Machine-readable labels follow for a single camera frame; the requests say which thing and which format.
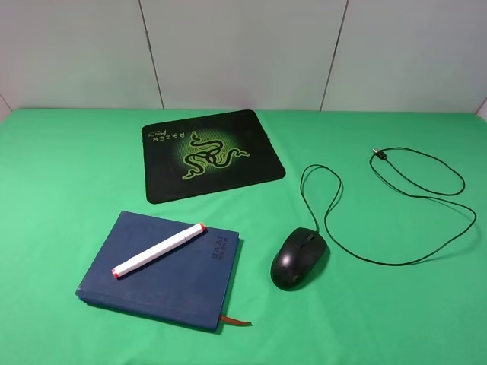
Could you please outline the white marker pen red caps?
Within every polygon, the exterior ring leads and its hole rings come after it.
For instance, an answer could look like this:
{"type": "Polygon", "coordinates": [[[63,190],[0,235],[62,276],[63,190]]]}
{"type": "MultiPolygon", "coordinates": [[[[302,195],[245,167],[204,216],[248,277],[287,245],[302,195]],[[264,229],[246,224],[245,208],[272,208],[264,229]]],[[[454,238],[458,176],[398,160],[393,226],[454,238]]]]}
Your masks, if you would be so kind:
{"type": "Polygon", "coordinates": [[[111,270],[111,273],[114,278],[121,278],[131,271],[134,271],[143,265],[158,259],[160,256],[173,251],[179,246],[182,246],[184,243],[199,236],[205,231],[206,226],[203,223],[192,225],[191,227],[170,236],[169,238],[126,260],[125,262],[115,266],[111,270]]]}

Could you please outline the black green mouse pad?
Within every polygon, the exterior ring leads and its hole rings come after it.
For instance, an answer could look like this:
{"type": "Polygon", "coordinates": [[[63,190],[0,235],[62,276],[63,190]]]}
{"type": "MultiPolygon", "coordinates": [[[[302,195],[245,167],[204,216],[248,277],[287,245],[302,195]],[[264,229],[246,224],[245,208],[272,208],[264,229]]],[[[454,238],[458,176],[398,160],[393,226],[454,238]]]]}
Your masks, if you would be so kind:
{"type": "Polygon", "coordinates": [[[257,114],[198,116],[142,128],[145,192],[160,204],[285,176],[257,114]]]}

